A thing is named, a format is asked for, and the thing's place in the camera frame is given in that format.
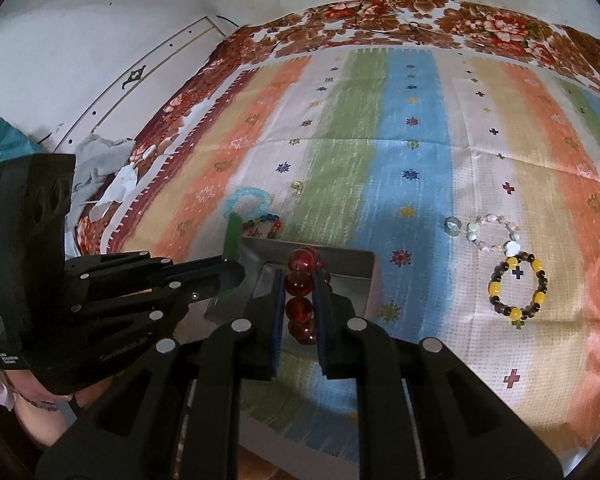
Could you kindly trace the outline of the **left hand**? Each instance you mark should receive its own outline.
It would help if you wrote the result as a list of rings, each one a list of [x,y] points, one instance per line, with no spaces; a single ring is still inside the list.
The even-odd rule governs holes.
[[[96,384],[58,396],[49,392],[30,370],[5,370],[4,374],[15,395],[15,412],[24,432],[39,446],[49,448],[68,429],[68,418],[60,406],[70,401],[88,408],[114,382],[108,377]]]

